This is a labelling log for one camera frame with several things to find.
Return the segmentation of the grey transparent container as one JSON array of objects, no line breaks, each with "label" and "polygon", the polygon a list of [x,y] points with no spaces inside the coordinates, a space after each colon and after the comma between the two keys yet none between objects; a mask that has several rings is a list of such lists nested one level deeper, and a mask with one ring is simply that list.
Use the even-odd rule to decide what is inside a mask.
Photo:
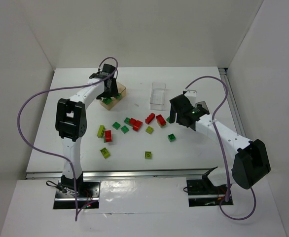
[{"label": "grey transparent container", "polygon": [[205,101],[200,101],[200,102],[195,103],[195,107],[196,108],[197,107],[202,107],[203,109],[205,109],[208,112],[208,114],[210,113]]}]

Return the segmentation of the clear transparent container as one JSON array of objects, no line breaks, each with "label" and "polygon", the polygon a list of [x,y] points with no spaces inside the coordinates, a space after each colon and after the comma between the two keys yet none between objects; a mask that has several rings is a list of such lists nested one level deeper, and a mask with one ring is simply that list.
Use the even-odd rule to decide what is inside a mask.
[{"label": "clear transparent container", "polygon": [[153,82],[150,96],[150,109],[156,111],[164,110],[165,106],[166,84],[162,82]]}]

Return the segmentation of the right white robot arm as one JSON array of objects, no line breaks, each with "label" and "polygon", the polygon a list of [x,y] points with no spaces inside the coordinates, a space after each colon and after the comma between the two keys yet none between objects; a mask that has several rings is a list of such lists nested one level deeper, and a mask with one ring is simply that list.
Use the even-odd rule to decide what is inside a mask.
[{"label": "right white robot arm", "polygon": [[212,186],[227,184],[227,175],[230,183],[237,184],[243,189],[250,189],[260,179],[271,171],[265,144],[256,139],[245,138],[229,129],[199,104],[192,106],[189,99],[181,94],[170,100],[170,122],[176,122],[187,128],[199,132],[209,139],[223,145],[227,158],[232,158],[233,167],[215,167],[207,171],[202,179]]}]

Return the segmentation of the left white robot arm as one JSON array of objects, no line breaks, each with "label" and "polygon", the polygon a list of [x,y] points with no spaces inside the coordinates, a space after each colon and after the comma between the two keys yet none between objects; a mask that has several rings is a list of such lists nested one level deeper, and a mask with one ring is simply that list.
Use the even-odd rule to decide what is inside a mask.
[{"label": "left white robot arm", "polygon": [[81,140],[87,130],[86,109],[96,99],[118,95],[116,78],[117,67],[104,64],[93,73],[86,87],[68,99],[61,98],[57,103],[55,128],[62,139],[64,164],[61,185],[63,188],[83,190],[83,171],[80,161]]}]

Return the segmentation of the orange transparent container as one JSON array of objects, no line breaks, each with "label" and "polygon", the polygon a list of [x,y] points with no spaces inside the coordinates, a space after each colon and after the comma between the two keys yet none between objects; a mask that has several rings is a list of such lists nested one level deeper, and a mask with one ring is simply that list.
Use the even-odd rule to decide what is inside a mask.
[{"label": "orange transparent container", "polygon": [[116,104],[118,104],[127,94],[127,89],[124,85],[117,82],[118,95],[108,98],[102,98],[100,104],[107,110],[111,110]]}]

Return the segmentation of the dark green lego top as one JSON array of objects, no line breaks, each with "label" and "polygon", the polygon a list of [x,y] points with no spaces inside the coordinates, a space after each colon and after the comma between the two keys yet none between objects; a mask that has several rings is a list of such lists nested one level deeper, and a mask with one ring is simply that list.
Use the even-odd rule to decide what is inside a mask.
[{"label": "dark green lego top", "polygon": [[108,104],[110,104],[112,102],[112,99],[111,98],[104,98],[102,100],[102,102],[108,105]]}]

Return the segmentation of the red lego long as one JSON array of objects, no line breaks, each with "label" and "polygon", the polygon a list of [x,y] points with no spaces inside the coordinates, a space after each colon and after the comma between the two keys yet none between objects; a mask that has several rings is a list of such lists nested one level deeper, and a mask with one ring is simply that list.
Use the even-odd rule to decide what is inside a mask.
[{"label": "red lego long", "polygon": [[145,119],[145,123],[146,123],[146,124],[150,124],[154,119],[155,119],[155,114],[154,114],[154,113],[151,113],[151,114]]}]

